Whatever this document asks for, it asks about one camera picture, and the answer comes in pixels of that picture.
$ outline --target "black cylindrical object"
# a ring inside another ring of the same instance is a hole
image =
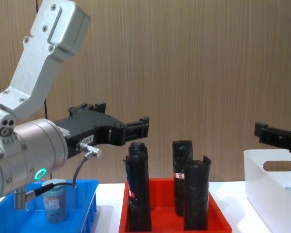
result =
[[[183,216],[184,166],[192,159],[192,141],[173,142],[175,209],[179,216]]]
[[[124,160],[129,183],[129,231],[151,231],[151,209],[147,149],[143,143],[132,143]]]
[[[192,160],[185,165],[184,229],[207,230],[211,160]]]

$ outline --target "wooden wall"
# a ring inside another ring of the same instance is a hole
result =
[[[33,0],[16,2],[0,1],[7,25],[0,27],[0,66],[8,60],[10,69],[0,76],[7,79],[35,11]],[[172,176],[171,142],[187,139],[196,159],[212,159],[214,181],[244,179],[243,150],[265,148],[254,137],[256,121],[291,130],[291,0],[76,2],[92,22],[48,95],[51,120],[83,101],[104,101],[123,121],[150,116],[141,140],[150,176]],[[103,157],[86,163],[80,178],[124,181],[128,145],[100,146]],[[54,177],[71,178],[81,156]]]

